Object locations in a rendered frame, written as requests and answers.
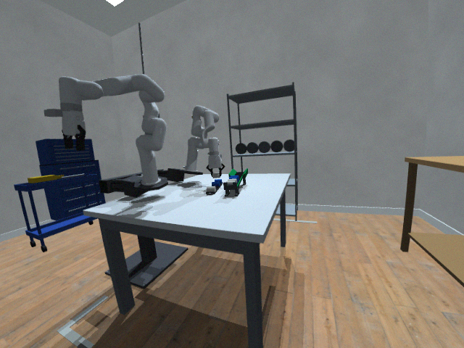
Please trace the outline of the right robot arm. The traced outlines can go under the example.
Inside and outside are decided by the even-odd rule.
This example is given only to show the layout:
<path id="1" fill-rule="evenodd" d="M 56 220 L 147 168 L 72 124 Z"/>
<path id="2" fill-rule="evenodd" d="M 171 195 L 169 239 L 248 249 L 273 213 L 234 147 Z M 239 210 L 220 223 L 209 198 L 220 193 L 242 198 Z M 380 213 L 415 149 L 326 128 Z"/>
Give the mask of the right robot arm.
<path id="1" fill-rule="evenodd" d="M 135 91 L 139 91 L 138 95 L 145 109 L 141 128 L 145 133 L 152 133 L 152 135 L 140 135 L 136 139 L 143 175 L 140 176 L 141 184 L 151 186 L 161 182 L 158 178 L 156 157 L 153 151 L 162 149 L 167 126 L 163 119 L 158 118 L 159 110 L 155 104 L 155 102 L 163 101 L 165 93 L 148 76 L 144 74 L 126 75 L 92 82 L 61 77 L 59 78 L 61 110 L 45 109 L 44 116 L 63 117 L 62 111 L 70 110 L 82 112 L 82 100 L 94 100 L 102 96 L 117 96 Z"/>

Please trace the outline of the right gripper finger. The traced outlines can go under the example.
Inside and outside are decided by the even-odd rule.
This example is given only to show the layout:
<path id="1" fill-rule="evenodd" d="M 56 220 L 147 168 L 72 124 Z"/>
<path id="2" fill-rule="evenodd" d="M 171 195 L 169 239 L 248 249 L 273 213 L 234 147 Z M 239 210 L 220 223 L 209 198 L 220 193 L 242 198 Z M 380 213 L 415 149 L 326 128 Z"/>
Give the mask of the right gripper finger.
<path id="1" fill-rule="evenodd" d="M 65 140 L 65 148 L 66 149 L 73 149 L 73 140 L 72 140 L 72 137 L 73 136 L 66 136 L 64 135 L 64 140 Z"/>
<path id="2" fill-rule="evenodd" d="M 80 126 L 78 125 L 78 130 L 80 131 L 80 134 L 76 134 L 75 135 L 75 138 L 76 138 L 76 150 L 77 151 L 83 151 L 85 150 L 85 134 L 86 134 L 86 131 Z"/>

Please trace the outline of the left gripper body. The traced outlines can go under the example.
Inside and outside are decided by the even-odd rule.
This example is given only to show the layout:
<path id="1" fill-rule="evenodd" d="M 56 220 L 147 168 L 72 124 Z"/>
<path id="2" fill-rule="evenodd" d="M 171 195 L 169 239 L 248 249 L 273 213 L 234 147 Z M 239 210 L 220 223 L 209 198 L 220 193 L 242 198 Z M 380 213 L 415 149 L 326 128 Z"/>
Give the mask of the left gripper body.
<path id="1" fill-rule="evenodd" d="M 209 156 L 209 168 L 220 168 L 222 167 L 221 157 L 219 154 Z"/>

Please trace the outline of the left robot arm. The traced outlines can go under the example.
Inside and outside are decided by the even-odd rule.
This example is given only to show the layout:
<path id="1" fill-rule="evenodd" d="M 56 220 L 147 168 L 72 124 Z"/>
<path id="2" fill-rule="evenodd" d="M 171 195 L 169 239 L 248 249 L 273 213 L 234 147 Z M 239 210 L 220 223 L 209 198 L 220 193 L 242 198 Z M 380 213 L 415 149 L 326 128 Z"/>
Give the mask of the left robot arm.
<path id="1" fill-rule="evenodd" d="M 205 111 L 205 112 L 204 112 Z M 202 119 L 204 113 L 204 126 L 202 128 Z M 191 137 L 188 140 L 188 156 L 185 171 L 198 172 L 196 170 L 198 151 L 197 149 L 209 148 L 209 155 L 219 154 L 219 141 L 217 138 L 207 138 L 207 133 L 215 129 L 215 123 L 219 120 L 219 115 L 211 109 L 195 106 L 193 110 L 193 122 L 191 127 L 191 134 L 200 138 Z M 204 129 L 204 130 L 203 130 Z M 209 143 L 208 143 L 209 142 Z M 221 154 L 219 154 L 222 157 Z"/>

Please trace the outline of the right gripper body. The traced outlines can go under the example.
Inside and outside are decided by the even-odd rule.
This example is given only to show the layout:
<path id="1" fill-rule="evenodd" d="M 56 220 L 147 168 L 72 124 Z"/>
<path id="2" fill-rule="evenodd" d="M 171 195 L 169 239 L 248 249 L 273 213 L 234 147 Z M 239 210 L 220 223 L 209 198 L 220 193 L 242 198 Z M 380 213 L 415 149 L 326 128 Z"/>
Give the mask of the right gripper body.
<path id="1" fill-rule="evenodd" d="M 76 133 L 80 133 L 78 125 L 86 130 L 83 112 L 70 110 L 62 111 L 62 114 L 62 131 L 66 136 L 75 136 Z"/>

